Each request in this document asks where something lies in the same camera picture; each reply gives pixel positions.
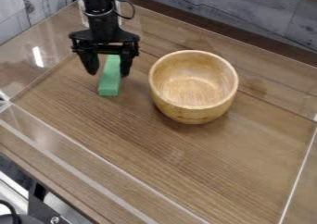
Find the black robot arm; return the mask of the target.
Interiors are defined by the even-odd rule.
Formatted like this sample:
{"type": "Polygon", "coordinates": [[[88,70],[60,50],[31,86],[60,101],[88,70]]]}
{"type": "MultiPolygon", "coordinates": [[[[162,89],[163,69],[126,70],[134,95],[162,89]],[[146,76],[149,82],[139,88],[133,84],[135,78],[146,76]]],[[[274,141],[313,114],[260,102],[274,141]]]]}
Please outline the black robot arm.
{"type": "Polygon", "coordinates": [[[117,55],[121,59],[121,75],[130,73],[134,57],[139,55],[141,36],[125,31],[119,26],[119,17],[115,2],[126,0],[83,0],[83,15],[88,19],[90,27],[84,31],[74,31],[68,37],[72,41],[72,51],[79,55],[82,64],[91,75],[99,70],[98,55],[117,55]]]}

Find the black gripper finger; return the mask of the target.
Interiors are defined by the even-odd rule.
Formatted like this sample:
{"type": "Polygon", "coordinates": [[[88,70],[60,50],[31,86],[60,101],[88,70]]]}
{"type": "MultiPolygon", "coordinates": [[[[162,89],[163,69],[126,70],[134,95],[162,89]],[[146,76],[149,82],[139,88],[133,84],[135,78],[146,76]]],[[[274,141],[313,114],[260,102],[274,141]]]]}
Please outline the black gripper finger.
{"type": "Polygon", "coordinates": [[[121,54],[121,74],[122,77],[126,77],[130,73],[130,68],[133,65],[133,54],[130,52],[123,52],[121,54]]]}
{"type": "Polygon", "coordinates": [[[91,50],[79,50],[78,55],[87,72],[95,75],[99,70],[98,54],[91,50]]]}

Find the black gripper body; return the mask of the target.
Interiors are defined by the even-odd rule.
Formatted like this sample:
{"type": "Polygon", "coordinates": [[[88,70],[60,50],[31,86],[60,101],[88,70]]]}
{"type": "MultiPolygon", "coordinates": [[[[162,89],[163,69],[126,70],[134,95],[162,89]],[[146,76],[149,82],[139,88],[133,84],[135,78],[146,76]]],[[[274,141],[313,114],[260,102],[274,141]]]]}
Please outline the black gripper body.
{"type": "Polygon", "coordinates": [[[83,16],[90,27],[84,31],[70,33],[74,52],[83,56],[127,54],[130,57],[135,57],[139,54],[141,37],[122,29],[115,10],[93,13],[83,11],[83,16]]]}

